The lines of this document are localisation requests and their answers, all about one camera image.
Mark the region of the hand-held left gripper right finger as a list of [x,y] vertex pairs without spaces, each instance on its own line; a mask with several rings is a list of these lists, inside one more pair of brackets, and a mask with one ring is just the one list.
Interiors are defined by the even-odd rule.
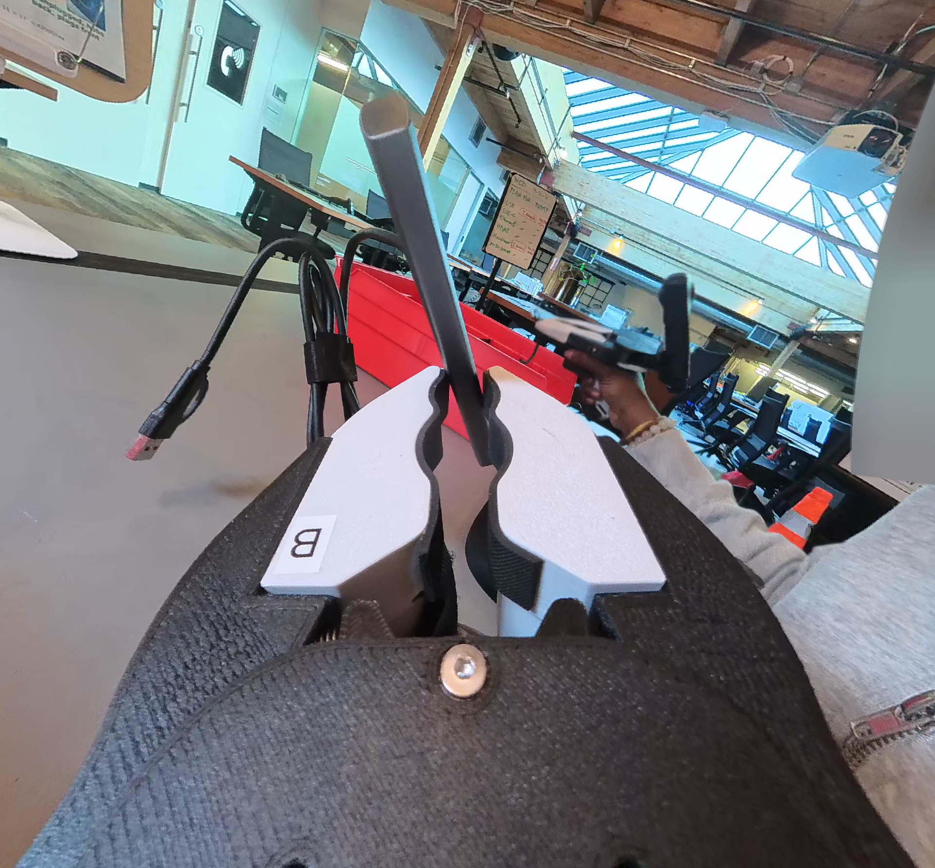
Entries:
[[488,554],[497,634],[528,638],[553,604],[660,592],[667,577],[599,437],[518,375],[485,371]]

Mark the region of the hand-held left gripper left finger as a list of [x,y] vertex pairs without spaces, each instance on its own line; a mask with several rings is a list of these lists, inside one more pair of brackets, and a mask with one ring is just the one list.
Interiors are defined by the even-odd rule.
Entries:
[[326,443],[260,585],[375,603],[398,636],[450,633],[450,554],[435,468],[450,385],[432,366],[378,396]]

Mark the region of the dark grey usb hub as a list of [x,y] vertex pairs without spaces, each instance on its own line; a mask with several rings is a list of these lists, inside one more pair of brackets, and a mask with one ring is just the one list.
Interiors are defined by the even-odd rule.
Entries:
[[467,439],[478,463],[488,466],[481,381],[428,196],[424,159],[409,106],[397,93],[379,97],[361,109],[360,128],[393,226],[408,255]]

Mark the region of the red plastic bin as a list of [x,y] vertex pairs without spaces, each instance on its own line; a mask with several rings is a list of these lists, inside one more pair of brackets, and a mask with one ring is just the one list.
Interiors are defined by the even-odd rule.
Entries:
[[[462,309],[478,377],[502,368],[567,406],[574,376],[554,352],[491,320]],[[356,263],[349,283],[348,335],[359,371],[395,389],[426,369],[443,367],[427,312],[411,280]]]

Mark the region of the person's right forearm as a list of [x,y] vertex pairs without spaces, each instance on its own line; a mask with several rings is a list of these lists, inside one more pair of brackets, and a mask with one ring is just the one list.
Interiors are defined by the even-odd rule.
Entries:
[[742,508],[731,485],[711,475],[670,419],[661,419],[627,450],[718,538],[770,604],[777,604],[800,580],[804,552],[769,533],[755,511]]

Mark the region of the person's right hand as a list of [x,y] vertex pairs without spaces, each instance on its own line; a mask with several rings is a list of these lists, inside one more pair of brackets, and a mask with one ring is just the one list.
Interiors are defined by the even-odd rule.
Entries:
[[642,382],[632,373],[573,349],[565,351],[564,360],[566,367],[576,372],[585,401],[591,405],[605,402],[612,427],[626,442],[649,431],[662,419]]

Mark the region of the dark office desk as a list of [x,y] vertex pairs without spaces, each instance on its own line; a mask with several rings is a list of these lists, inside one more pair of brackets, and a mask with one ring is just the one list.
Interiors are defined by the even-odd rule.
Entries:
[[524,328],[530,332],[534,331],[533,308],[543,308],[552,313],[562,315],[576,315],[579,318],[585,316],[594,320],[594,324],[602,324],[596,317],[573,309],[561,301],[542,296],[533,299],[526,299],[522,296],[512,295],[507,292],[497,291],[491,288],[482,299],[480,292],[476,294],[473,302],[463,301],[466,308],[471,308],[479,313],[496,319],[498,322],[507,324],[510,327]]

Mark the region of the whiteboard with writing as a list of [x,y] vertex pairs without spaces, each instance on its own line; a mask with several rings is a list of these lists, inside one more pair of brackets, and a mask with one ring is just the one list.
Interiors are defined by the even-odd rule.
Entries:
[[550,189],[519,173],[510,173],[483,254],[522,271],[530,269],[556,206],[556,197]]

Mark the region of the orange traffic cone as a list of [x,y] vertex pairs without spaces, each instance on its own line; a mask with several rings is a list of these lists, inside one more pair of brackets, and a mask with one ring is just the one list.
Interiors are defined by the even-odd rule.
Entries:
[[784,538],[794,547],[804,549],[812,529],[821,520],[833,498],[829,490],[813,488],[771,524],[767,531]]

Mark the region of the white ceiling-mounted device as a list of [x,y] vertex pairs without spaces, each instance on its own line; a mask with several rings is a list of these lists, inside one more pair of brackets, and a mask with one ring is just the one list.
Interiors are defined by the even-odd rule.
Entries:
[[852,199],[894,180],[907,154],[905,133],[895,116],[858,113],[831,127],[793,168],[792,177]]

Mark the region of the long wooden office desk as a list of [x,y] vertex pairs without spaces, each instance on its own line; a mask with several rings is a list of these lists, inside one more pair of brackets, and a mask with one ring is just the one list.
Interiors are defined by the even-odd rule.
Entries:
[[[355,231],[377,228],[367,218],[357,216],[344,209],[326,202],[321,196],[299,188],[287,180],[279,178],[248,165],[230,155],[228,161],[244,170],[253,182],[253,189],[248,201],[240,213],[240,224],[262,241],[268,239],[273,231],[286,230],[300,232],[305,220],[309,220],[314,229],[312,237],[319,239],[328,230],[331,222],[337,222]],[[301,207],[305,211],[296,228],[286,221],[293,212]]]

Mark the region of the black phone sign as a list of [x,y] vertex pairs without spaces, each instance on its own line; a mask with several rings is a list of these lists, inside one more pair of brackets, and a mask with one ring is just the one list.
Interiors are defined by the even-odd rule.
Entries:
[[221,0],[207,87],[237,105],[244,103],[260,33],[259,22],[245,9],[234,0]]

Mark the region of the white display stand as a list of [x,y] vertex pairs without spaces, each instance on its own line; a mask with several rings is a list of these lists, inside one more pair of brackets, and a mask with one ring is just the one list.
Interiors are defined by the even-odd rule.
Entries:
[[78,252],[16,207],[1,201],[1,253],[73,261]]

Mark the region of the instruction poster on stand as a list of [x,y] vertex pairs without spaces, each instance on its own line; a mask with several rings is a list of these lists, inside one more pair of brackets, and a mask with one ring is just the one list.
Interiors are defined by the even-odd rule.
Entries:
[[152,77],[154,10],[155,0],[123,0],[126,63],[123,82],[90,68],[82,68],[75,79],[57,77],[47,70],[32,67],[14,54],[3,55],[1,42],[2,89],[30,92],[51,101],[56,101],[64,89],[97,101],[135,101],[149,88]]

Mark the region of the wooden support post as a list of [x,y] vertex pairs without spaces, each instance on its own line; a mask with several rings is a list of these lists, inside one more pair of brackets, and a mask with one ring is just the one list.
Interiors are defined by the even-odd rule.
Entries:
[[453,37],[438,74],[423,123],[417,133],[418,147],[426,171],[429,171],[450,110],[474,52],[481,42],[483,20],[483,13],[477,8],[469,8],[456,18]]

